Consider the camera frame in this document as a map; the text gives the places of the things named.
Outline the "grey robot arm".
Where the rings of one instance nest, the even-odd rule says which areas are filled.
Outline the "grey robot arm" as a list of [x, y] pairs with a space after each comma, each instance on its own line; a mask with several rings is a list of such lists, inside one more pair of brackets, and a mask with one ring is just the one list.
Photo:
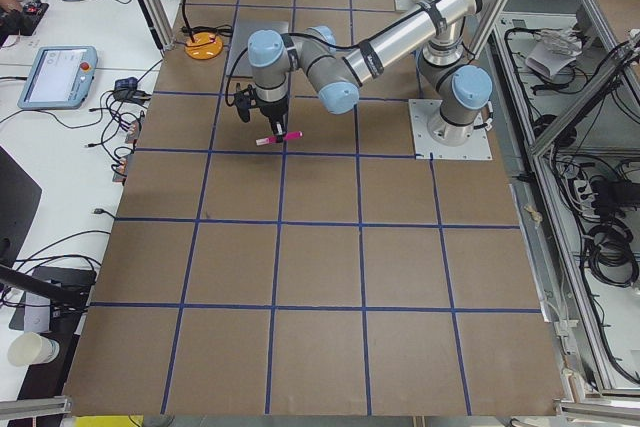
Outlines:
[[298, 138], [284, 124], [288, 100], [283, 87], [290, 72], [304, 72], [329, 112], [346, 113], [356, 107], [364, 83], [455, 22], [479, 12], [483, 4], [484, 0], [421, 0], [395, 22], [348, 48], [342, 57], [331, 52], [329, 41], [315, 29], [301, 34], [256, 31], [247, 47], [255, 84], [246, 94], [236, 92], [234, 104], [245, 122], [251, 108], [268, 118], [273, 135], [259, 139], [259, 145]]

